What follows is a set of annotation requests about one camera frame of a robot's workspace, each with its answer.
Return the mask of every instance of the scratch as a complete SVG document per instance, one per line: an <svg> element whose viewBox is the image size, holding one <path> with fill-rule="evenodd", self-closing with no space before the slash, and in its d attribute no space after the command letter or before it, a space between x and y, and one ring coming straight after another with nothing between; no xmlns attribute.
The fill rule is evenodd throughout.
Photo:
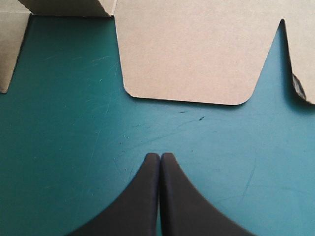
<svg viewBox="0 0 315 236"><path fill-rule="evenodd" d="M92 62L103 60L105 58L111 58L111 56L105 56L105 57L97 58L97 59L92 60Z"/></svg>
<svg viewBox="0 0 315 236"><path fill-rule="evenodd" d="M81 59L82 57L76 57L76 58L72 58L72 60L77 60L77 59Z"/></svg>
<svg viewBox="0 0 315 236"><path fill-rule="evenodd" d="M117 67L116 67L114 78L116 78L117 70L118 70L118 63L117 63Z"/></svg>
<svg viewBox="0 0 315 236"><path fill-rule="evenodd" d="M182 127L182 126L185 125L185 124L192 123L192 122L194 122L194 121L196 121L196 120L186 121L186 122L180 124L179 126L177 126L177 129L180 128L180 127Z"/></svg>
<svg viewBox="0 0 315 236"><path fill-rule="evenodd" d="M132 168L131 168L131 171L130 171L130 174L129 174L129 179L131 178L131 173L132 173L132 171L133 171L133 168L134 168L135 164L136 164L136 163L134 163L133 166L132 166Z"/></svg>
<svg viewBox="0 0 315 236"><path fill-rule="evenodd" d="M110 67L109 70L108 70L108 72L110 72L118 63L119 63L119 61L116 62L112 67Z"/></svg>
<svg viewBox="0 0 315 236"><path fill-rule="evenodd" d="M248 188L249 188L249 186L250 186L250 183L251 183L251 181L252 181L252 177L254 176L254 173L255 173L255 170L256 170L256 162L257 162L257 159L255 158L254 167L252 168L250 177L249 177L248 180L247 180L247 183L246 183L246 186L245 186L245 189L244 189L242 198L241 198L241 200L240 200L239 203L241 203L241 202L244 200L245 195L247 194L247 190L248 190Z"/></svg>
<svg viewBox="0 0 315 236"><path fill-rule="evenodd" d="M274 189L279 189L279 190L284 190L284 191L291 191L291 192L303 193L303 194L311 195L309 192L302 191L302 190L296 189L296 188L291 188L291 187L288 187L288 186L251 185L251 187L257 187L257 188L274 188Z"/></svg>
<svg viewBox="0 0 315 236"><path fill-rule="evenodd" d="M55 58L57 55L53 55L53 56L51 56L51 57L48 57L48 58L45 58L44 60L49 60L49 59L51 59L51 58Z"/></svg>
<svg viewBox="0 0 315 236"><path fill-rule="evenodd" d="M89 172L90 172L91 163L92 163L92 160L93 160L93 158L94 158L95 150L96 150L96 147L97 147L97 143L98 143L98 140L99 140L99 136L100 136L101 131L102 131L102 129L100 129L99 132L98 132L98 134L97 134L97 138L96 138L96 142L95 142L95 145L94 145L94 149L93 149L93 152L92 152L92 154L91 154L90 161L89 161L89 164L88 164L87 173L85 174L85 177L84 177L84 179L83 179L83 185L82 185L82 189L81 189L81 193L80 193L79 204L78 204L78 207L77 207L77 209L76 209L75 215L74 215L74 217L73 217L73 222L72 222L72 227L73 227L73 228L74 228L74 226L75 226L75 221L76 221L77 216L78 216L78 213L79 213L79 208L80 208L80 205L81 205L81 202L82 202L84 188L85 188L85 185L86 185L86 181L87 181L88 174L89 174Z"/></svg>
<svg viewBox="0 0 315 236"><path fill-rule="evenodd" d="M242 197L242 195L235 195L235 196L230 196L230 197L227 197L227 198L222 198L222 199L219 199L219 200L213 202L213 204L218 204L218 203L221 203L221 202L233 199L233 198L238 198L238 197Z"/></svg>
<svg viewBox="0 0 315 236"><path fill-rule="evenodd" d="M118 165L117 165L117 162L116 162L116 158L114 158L113 161L114 161L114 164L115 164L115 167L116 167L116 171L117 171L117 173L118 173L120 179L121 179L124 183L126 183L126 181L122 178L122 173L121 173L121 171L120 171L119 168L118 168Z"/></svg>

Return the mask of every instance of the green cutting mat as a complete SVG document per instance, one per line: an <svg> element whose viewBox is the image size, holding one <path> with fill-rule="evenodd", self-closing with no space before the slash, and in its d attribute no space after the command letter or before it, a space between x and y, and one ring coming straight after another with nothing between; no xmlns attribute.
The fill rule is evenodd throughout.
<svg viewBox="0 0 315 236"><path fill-rule="evenodd" d="M31 16L0 96L0 235L72 231L123 191L147 152L166 151L253 233L313 235L315 108L292 90L284 36L281 26L252 98L228 107L132 98L114 19Z"/></svg>

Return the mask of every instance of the cardboard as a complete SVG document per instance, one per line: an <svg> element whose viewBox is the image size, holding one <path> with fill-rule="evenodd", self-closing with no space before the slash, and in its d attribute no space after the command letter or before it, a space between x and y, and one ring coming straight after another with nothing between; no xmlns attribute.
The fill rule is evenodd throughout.
<svg viewBox="0 0 315 236"><path fill-rule="evenodd" d="M111 16L117 0L19 0L35 15Z"/></svg>
<svg viewBox="0 0 315 236"><path fill-rule="evenodd" d="M294 87L315 103L315 3L309 0L20 1L39 15L114 15L131 96L225 105L251 97L284 19Z"/></svg>
<svg viewBox="0 0 315 236"><path fill-rule="evenodd" d="M0 0L0 92L6 93L30 12L18 1Z"/></svg>

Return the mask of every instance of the black foam piece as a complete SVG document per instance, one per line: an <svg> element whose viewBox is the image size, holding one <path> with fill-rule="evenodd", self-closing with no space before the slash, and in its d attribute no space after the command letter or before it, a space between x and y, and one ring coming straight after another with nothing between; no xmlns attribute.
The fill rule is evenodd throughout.
<svg viewBox="0 0 315 236"><path fill-rule="evenodd" d="M69 236L155 236L159 156L147 154L122 194L102 213Z"/></svg>
<svg viewBox="0 0 315 236"><path fill-rule="evenodd" d="M171 153L161 158L160 212L163 236L252 236L201 196Z"/></svg>

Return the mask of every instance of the cardboard flap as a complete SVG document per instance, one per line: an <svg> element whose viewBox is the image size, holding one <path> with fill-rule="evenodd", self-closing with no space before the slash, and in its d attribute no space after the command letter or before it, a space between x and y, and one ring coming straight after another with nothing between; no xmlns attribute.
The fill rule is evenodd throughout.
<svg viewBox="0 0 315 236"><path fill-rule="evenodd" d="M0 92L6 93L30 12L18 1L0 0Z"/></svg>
<svg viewBox="0 0 315 236"><path fill-rule="evenodd" d="M116 0L19 0L35 15L111 16Z"/></svg>
<svg viewBox="0 0 315 236"><path fill-rule="evenodd" d="M285 19L294 84L315 103L314 11L309 0L119 0L125 89L142 98L244 103Z"/></svg>

